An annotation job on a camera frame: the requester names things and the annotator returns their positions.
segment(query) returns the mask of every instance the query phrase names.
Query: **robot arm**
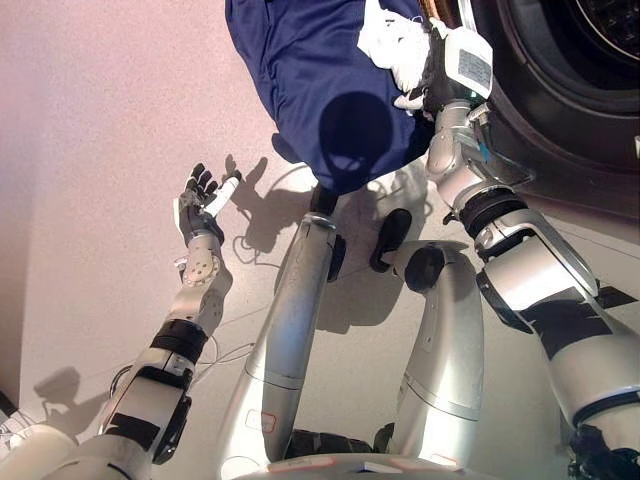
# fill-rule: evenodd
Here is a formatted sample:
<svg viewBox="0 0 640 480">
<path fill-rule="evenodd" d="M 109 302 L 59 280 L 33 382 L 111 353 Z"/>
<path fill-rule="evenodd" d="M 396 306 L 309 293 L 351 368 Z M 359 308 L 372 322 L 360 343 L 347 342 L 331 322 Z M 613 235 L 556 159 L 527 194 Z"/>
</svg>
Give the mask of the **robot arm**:
<svg viewBox="0 0 640 480">
<path fill-rule="evenodd" d="M 445 44 L 445 57 L 452 55 L 449 39 L 458 30 L 444 41 L 441 35 L 435 39 Z M 462 67 L 460 54 L 465 49 L 473 54 L 473 44 L 451 48 L 459 50 L 459 71 L 473 77 L 473 69 Z M 473 60 L 482 61 L 479 55 Z M 478 100 L 488 94 L 443 101 L 438 93 L 452 89 L 438 85 L 461 80 L 444 69 L 438 74 L 433 62 L 430 68 L 434 88 L 426 85 L 425 113 L 435 117 L 436 133 L 426 173 L 451 208 L 448 219 L 464 225 L 485 262 L 477 276 L 480 291 L 503 323 L 538 336 L 560 407 L 578 429 L 574 439 L 589 424 L 601 430 L 609 450 L 639 451 L 640 337 L 595 301 L 598 285 L 584 260 L 540 213 L 487 171 L 474 123 L 487 127 L 488 109 Z M 459 87 L 458 92 L 465 91 Z"/>
<path fill-rule="evenodd" d="M 220 324 L 232 277 L 213 214 L 238 185 L 239 174 L 218 189 L 198 164 L 178 199 L 178 224 L 188 255 L 180 263 L 182 288 L 149 348 L 106 405 L 96 437 L 80 445 L 48 480 L 150 478 L 151 464 L 171 458 L 191 406 L 189 386 L 204 344 Z"/>
</svg>

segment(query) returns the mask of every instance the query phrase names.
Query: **floor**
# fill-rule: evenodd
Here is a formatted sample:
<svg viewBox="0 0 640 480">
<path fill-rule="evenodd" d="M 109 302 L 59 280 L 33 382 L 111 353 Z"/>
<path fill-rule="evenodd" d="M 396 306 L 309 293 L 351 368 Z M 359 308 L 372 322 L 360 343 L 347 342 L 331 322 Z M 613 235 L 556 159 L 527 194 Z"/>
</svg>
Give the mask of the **floor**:
<svg viewBox="0 0 640 480">
<path fill-rule="evenodd" d="M 222 1 L 0 2 L 0 85 L 0 388 L 34 421 L 82 440 L 113 374 L 148 345 L 178 290 L 172 262 L 184 246 L 171 201 L 190 168 L 204 162 L 221 175 L 235 163 L 248 180 L 219 216 L 234 276 L 216 332 L 222 353 L 255 339 L 314 180 L 274 152 L 276 129 Z M 441 225 L 444 205 L 422 172 L 414 162 L 340 201 L 348 254 L 327 288 L 301 428 L 372 441 L 393 421 L 423 300 L 367 268 L 377 228 L 403 206 L 414 238 L 467 241 L 458 225 Z M 576 247 L 589 251 L 584 242 Z M 471 466 L 504 479 L 562 477 L 560 413 L 539 346 L 484 314 Z M 215 354 L 210 342 L 205 355 Z M 213 478 L 241 368 L 216 366 L 194 391 L 180 448 L 154 479 Z"/>
</svg>

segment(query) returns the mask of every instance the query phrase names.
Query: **robot finger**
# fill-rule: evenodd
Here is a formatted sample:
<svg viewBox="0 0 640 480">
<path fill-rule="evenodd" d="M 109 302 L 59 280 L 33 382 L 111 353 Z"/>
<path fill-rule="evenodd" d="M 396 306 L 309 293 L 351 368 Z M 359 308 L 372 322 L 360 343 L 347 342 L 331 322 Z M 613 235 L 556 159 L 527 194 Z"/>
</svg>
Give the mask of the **robot finger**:
<svg viewBox="0 0 640 480">
<path fill-rule="evenodd" d="M 211 175 L 211 172 L 209 170 L 205 170 L 204 172 L 202 172 L 202 175 L 200 175 L 200 178 L 198 178 L 198 195 L 202 199 L 206 197 L 205 188 L 207 187 L 207 183 L 209 183 L 212 177 L 213 175 Z"/>
<path fill-rule="evenodd" d="M 206 171 L 204 165 L 202 163 L 198 163 L 193 170 L 191 171 L 191 175 L 187 179 L 187 184 L 185 185 L 185 190 L 192 190 L 198 193 L 198 180 L 200 176 Z"/>
</svg>

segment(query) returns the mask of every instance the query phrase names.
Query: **navy blue fabric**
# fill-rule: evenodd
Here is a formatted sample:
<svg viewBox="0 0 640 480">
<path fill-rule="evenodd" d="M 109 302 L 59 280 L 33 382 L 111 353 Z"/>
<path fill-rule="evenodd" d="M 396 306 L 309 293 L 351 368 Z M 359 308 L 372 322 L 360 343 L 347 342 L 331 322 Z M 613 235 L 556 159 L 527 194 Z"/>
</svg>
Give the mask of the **navy blue fabric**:
<svg viewBox="0 0 640 480">
<path fill-rule="evenodd" d="M 420 15 L 417 0 L 381 5 Z M 364 0 L 227 0 L 226 18 L 278 127 L 274 145 L 325 187 L 357 190 L 424 153 L 433 127 L 393 107 L 391 73 L 356 46 Z"/>
</svg>

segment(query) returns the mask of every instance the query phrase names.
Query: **cable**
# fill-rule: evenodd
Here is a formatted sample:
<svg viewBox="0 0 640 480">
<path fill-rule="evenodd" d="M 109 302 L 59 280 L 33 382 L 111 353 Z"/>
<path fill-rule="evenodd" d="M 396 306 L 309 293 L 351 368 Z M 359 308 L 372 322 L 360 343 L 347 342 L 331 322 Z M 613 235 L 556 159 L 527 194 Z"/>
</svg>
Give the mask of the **cable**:
<svg viewBox="0 0 640 480">
<path fill-rule="evenodd" d="M 233 362 L 235 362 L 237 360 L 240 360 L 242 358 L 245 358 L 245 357 L 249 356 L 249 354 L 253 351 L 253 347 L 254 346 L 255 346 L 254 342 L 245 343 L 244 345 L 240 345 L 239 347 L 236 347 L 233 350 L 225 353 L 221 357 L 218 357 L 216 355 L 216 359 L 213 362 L 200 362 L 200 363 L 198 363 L 198 365 L 207 365 L 207 367 L 203 371 L 201 371 L 198 375 L 195 376 L 195 378 L 193 379 L 193 382 L 191 382 L 191 385 L 189 387 L 189 391 L 192 391 L 197 385 L 201 384 L 207 378 L 207 376 L 213 371 L 213 367 L 215 367 L 216 365 L 224 365 L 224 364 L 233 363 Z M 247 351 L 242 352 L 242 354 L 237 355 L 235 357 L 229 358 L 231 355 L 233 355 L 234 353 L 236 353 L 236 352 L 238 352 L 238 351 L 240 351 L 242 349 L 247 349 Z"/>
<path fill-rule="evenodd" d="M 230 350 L 229 352 L 220 356 L 220 344 L 218 343 L 218 340 L 213 335 L 210 338 L 216 347 L 216 354 L 214 355 L 214 360 L 213 362 L 198 362 L 196 364 L 196 365 L 206 365 L 206 367 L 204 370 L 202 370 L 200 373 L 198 373 L 194 377 L 189 387 L 189 391 L 191 391 L 197 384 L 201 383 L 209 375 L 209 373 L 211 373 L 215 365 L 218 365 L 218 364 L 225 365 L 225 364 L 233 363 L 242 358 L 245 358 L 253 351 L 253 347 L 255 346 L 254 342 L 245 343 L 244 345 L 240 345 L 239 347 L 236 347 L 233 350 Z M 240 355 L 232 356 L 234 353 L 241 351 L 242 349 L 247 349 L 247 350 L 242 352 Z M 122 367 L 120 370 L 118 370 L 118 372 L 115 374 L 115 376 L 113 377 L 113 380 L 111 380 L 111 386 L 109 387 L 109 398 L 113 398 L 113 395 L 116 393 L 116 390 L 118 389 L 118 383 L 120 382 L 120 379 L 126 373 L 128 373 L 132 367 L 133 365 L 126 365 Z"/>
</svg>

